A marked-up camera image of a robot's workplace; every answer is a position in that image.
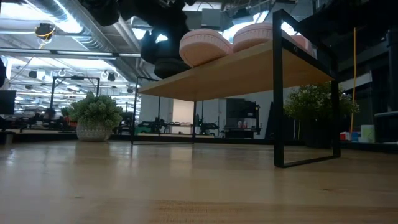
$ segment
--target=white container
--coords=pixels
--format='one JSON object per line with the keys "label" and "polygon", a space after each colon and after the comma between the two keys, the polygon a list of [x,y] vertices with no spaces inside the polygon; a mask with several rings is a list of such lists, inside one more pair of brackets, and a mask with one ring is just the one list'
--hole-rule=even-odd
{"label": "white container", "polygon": [[374,125],[361,125],[361,137],[364,139],[365,142],[374,143]]}

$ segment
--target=black metal frame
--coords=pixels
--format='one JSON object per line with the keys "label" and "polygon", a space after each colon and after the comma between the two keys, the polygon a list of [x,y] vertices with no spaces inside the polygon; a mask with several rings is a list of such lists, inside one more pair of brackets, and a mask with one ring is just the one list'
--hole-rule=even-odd
{"label": "black metal frame", "polygon": [[[339,111],[339,96],[338,96],[338,81],[337,81],[337,59],[335,54],[324,44],[307,30],[301,30],[299,22],[296,21],[291,15],[289,15],[283,9],[274,12],[273,14],[273,63],[274,63],[274,107],[275,107],[275,143],[274,143],[274,165],[280,168],[288,168],[293,166],[299,166],[303,164],[309,164],[313,162],[325,161],[328,159],[334,159],[341,156],[340,150],[340,135],[339,135],[339,122],[340,122],[340,111]],[[306,37],[312,44],[314,44],[318,50],[326,53],[330,57],[330,68],[313,58],[311,55],[306,53],[300,47],[297,47],[290,41],[282,37],[282,21],[291,25],[295,31],[300,32]],[[331,100],[333,110],[333,155],[326,156],[316,159],[307,159],[297,162],[285,163],[284,160],[284,86],[283,86],[283,49],[288,50],[290,53],[298,56],[307,63],[313,65],[317,69],[323,71],[327,75],[335,79],[331,82]]]}
{"label": "black metal frame", "polygon": [[[60,83],[58,83],[58,84],[55,84],[55,81],[56,81],[58,78],[61,78],[62,81],[61,81]],[[52,89],[51,89],[50,109],[52,109],[53,103],[54,103],[54,91],[55,91],[55,88],[56,88],[59,84],[61,84],[63,81],[65,81],[67,78],[73,79],[74,77],[61,77],[61,76],[54,76],[54,77],[53,77],[53,80],[52,80]],[[91,78],[91,77],[81,77],[79,80],[84,80],[84,79],[97,80],[97,94],[96,94],[96,96],[98,96],[98,95],[100,94],[100,82],[101,82],[101,79],[100,79],[100,78]]]}
{"label": "black metal frame", "polygon": [[[196,113],[196,107],[197,107],[197,103],[195,102],[194,104],[194,108],[193,108],[193,124],[192,124],[192,137],[191,137],[191,143],[184,143],[184,142],[176,142],[176,143],[160,143],[160,144],[135,144],[134,143],[134,137],[135,137],[135,132],[136,132],[136,112],[137,112],[137,98],[138,98],[138,83],[140,79],[145,79],[145,80],[149,80],[149,81],[154,81],[157,82],[158,80],[153,79],[153,78],[147,78],[147,77],[142,77],[142,76],[138,76],[137,80],[136,80],[136,89],[134,91],[134,110],[132,113],[132,124],[131,124],[131,144],[132,145],[170,145],[170,144],[193,144],[195,142],[195,113]],[[157,109],[157,117],[160,119],[160,99],[161,97],[159,96],[159,103],[158,103],[158,109]]]}

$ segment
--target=ceiling duct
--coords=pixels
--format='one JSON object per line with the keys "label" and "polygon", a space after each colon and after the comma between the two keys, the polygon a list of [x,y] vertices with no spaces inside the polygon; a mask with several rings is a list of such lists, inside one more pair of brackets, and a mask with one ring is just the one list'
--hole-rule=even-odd
{"label": "ceiling duct", "polygon": [[[58,28],[70,34],[87,36],[72,37],[90,51],[116,52],[98,26],[86,15],[76,0],[24,0],[27,4],[45,13]],[[136,79],[137,70],[123,59],[107,60],[129,82]]]}

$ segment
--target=potted plant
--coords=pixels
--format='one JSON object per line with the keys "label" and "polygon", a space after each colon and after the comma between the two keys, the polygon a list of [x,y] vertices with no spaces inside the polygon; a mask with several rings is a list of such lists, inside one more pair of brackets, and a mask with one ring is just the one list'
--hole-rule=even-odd
{"label": "potted plant", "polygon": [[[359,112],[359,106],[351,95],[339,88],[340,114]],[[329,148],[333,127],[331,108],[331,83],[301,86],[291,92],[284,105],[286,115],[300,120],[303,140],[308,147]]]}
{"label": "potted plant", "polygon": [[77,121],[76,132],[82,141],[108,140],[112,129],[120,124],[122,112],[111,97],[94,96],[91,92],[69,108],[70,119]]}

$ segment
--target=shelf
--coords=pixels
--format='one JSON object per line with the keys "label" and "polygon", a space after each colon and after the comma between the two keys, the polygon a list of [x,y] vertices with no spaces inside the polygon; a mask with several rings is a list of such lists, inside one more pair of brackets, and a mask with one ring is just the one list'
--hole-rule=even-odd
{"label": "shelf", "polygon": [[[139,93],[202,101],[273,89],[272,41],[148,84]],[[332,77],[283,49],[284,88],[324,83]]]}

